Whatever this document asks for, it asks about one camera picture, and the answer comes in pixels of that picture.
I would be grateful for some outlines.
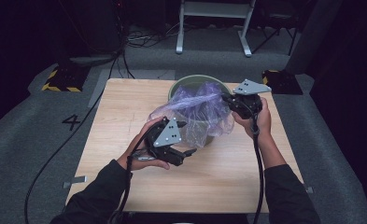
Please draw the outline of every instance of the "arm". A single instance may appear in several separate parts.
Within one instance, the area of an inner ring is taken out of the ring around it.
[[[261,98],[262,111],[257,124],[258,141],[264,164],[265,197],[270,210],[271,223],[320,223],[318,213],[302,183],[286,164],[271,136],[271,114],[267,101]],[[241,124],[247,135],[253,138],[251,119],[241,119],[233,112],[235,121]]]
[[[118,208],[121,195],[125,191],[127,157],[131,155],[134,146],[148,128],[161,119],[147,122],[127,150],[117,160],[111,161],[103,168],[87,188],[73,195],[64,211],[51,223],[107,223],[111,214]],[[132,170],[140,170],[148,166],[169,169],[169,164],[165,161],[133,160]]]
[[[83,191],[69,200],[51,223],[107,223],[125,189],[125,170],[115,161],[103,168]]]

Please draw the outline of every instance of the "wooden table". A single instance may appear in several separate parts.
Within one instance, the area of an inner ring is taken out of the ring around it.
[[[118,158],[139,133],[148,115],[167,103],[175,81],[112,78],[99,105],[69,198]],[[235,88],[238,83],[226,83]],[[262,93],[273,118],[272,134],[294,173],[302,180],[270,92]],[[134,171],[125,211],[171,213],[254,213],[259,198],[259,173],[252,140],[235,124],[228,135],[215,137],[193,156],[169,171],[148,167]],[[268,212],[266,201],[262,212]]]

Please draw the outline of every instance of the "black jacket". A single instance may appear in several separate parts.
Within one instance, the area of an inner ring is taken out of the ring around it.
[[[270,223],[320,223],[302,183],[288,165],[266,169],[264,179]],[[120,204],[125,181],[125,170],[111,161],[87,188],[72,196],[51,223],[106,224]]]

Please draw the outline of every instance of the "metal bracket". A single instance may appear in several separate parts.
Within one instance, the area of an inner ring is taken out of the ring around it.
[[[155,147],[163,147],[168,145],[173,145],[179,143],[182,140],[179,132],[179,128],[177,127],[176,118],[169,120],[166,127],[162,130],[153,146]]]
[[[237,88],[233,89],[233,93],[241,95],[251,95],[267,91],[271,91],[271,88],[248,79],[245,79]]]
[[[84,183],[84,182],[87,182],[87,176],[86,175],[76,176],[76,177],[73,177],[72,180],[70,180],[70,182],[65,181],[63,183],[63,188],[67,189],[70,186],[72,186],[73,184]]]
[[[307,191],[307,193],[310,193],[310,194],[314,193],[314,189],[312,187],[308,187],[305,191]]]

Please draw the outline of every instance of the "wire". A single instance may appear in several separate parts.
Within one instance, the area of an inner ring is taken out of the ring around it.
[[[128,42],[128,46],[132,48],[150,48],[160,43],[163,39],[166,39],[166,38],[162,38],[161,35],[159,34],[134,35],[131,38],[128,37],[127,42]]]
[[[255,116],[253,118],[253,130],[256,131],[256,133],[253,134],[253,144],[254,144],[254,148],[255,148],[255,153],[256,153],[256,158],[258,161],[258,167],[259,167],[259,180],[260,180],[260,193],[259,193],[259,201],[258,201],[258,206],[256,209],[256,214],[255,217],[253,219],[253,224],[257,224],[258,220],[259,220],[259,215],[260,215],[260,211],[261,211],[261,207],[262,207],[262,200],[264,197],[264,174],[263,174],[263,168],[262,168],[262,162],[261,162],[261,153],[259,151],[259,127],[257,126],[257,116]]]
[[[131,188],[131,171],[132,171],[132,162],[133,162],[133,155],[138,150],[140,144],[145,140],[145,138],[148,136],[148,133],[153,129],[154,126],[158,125],[153,124],[150,128],[146,130],[146,132],[140,137],[139,141],[134,146],[133,151],[131,152],[130,156],[127,158],[127,169],[126,169],[126,185],[125,185],[125,191],[124,191],[124,197],[122,198],[120,208],[113,212],[110,219],[108,220],[107,224],[121,224],[122,219],[122,212],[124,210],[125,204],[127,203],[128,196],[130,194],[130,188]]]
[[[89,62],[83,62],[83,61],[76,60],[76,59],[70,59],[70,61],[72,61],[72,63],[74,63],[78,67],[94,67],[94,66],[99,66],[99,65],[105,64],[105,63],[110,63],[118,57],[119,57],[119,54],[114,53],[114,54],[111,54],[108,58],[93,60],[93,61],[89,61]]]
[[[166,34],[168,35],[168,33],[169,33],[169,32],[171,32],[171,31],[172,31],[175,27],[177,27],[179,24],[180,24],[180,22],[178,22],[177,24],[175,24],[175,25],[173,25],[171,28],[169,28],[169,30],[168,30],[168,31],[166,31]]]
[[[135,79],[134,75],[131,73],[130,69],[128,68],[128,63],[125,58],[125,50],[122,52],[122,59],[124,60],[125,69],[127,70],[128,75],[130,75],[133,79]]]
[[[119,73],[120,73],[121,78],[124,78],[124,76],[122,75],[122,73],[120,71],[119,60],[117,60],[117,68],[119,69]]]
[[[109,76],[108,78],[111,77],[111,73],[113,71],[113,66],[114,63],[116,62],[117,58],[113,61],[113,63],[111,64],[110,67],[110,72],[109,72]],[[78,125],[78,127],[67,137],[67,139],[55,150],[54,153],[52,153],[52,155],[49,157],[49,159],[46,161],[46,163],[44,163],[44,165],[41,167],[41,169],[38,171],[37,175],[35,176],[35,179],[33,180],[31,186],[28,189],[28,192],[26,193],[26,198],[25,198],[25,203],[24,203],[24,207],[23,207],[23,213],[24,213],[24,217],[25,217],[25,223],[29,224],[29,218],[28,218],[28,204],[29,204],[29,197],[31,196],[33,187],[35,186],[35,182],[37,181],[37,179],[40,177],[40,175],[43,173],[43,171],[46,169],[47,165],[49,165],[49,162],[58,154],[58,152],[61,151],[61,149],[69,142],[69,140],[76,134],[76,132],[80,129],[80,127],[84,124],[84,122],[86,121],[86,119],[88,118],[88,116],[91,114],[91,112],[93,111],[93,109],[95,108],[96,104],[98,103],[98,101],[101,99],[102,95],[104,94],[105,89],[102,90],[101,94],[99,94],[98,98],[96,99],[95,103],[93,103],[92,107],[90,108],[90,110],[87,112],[87,114],[85,115],[84,119],[80,122],[80,124]]]

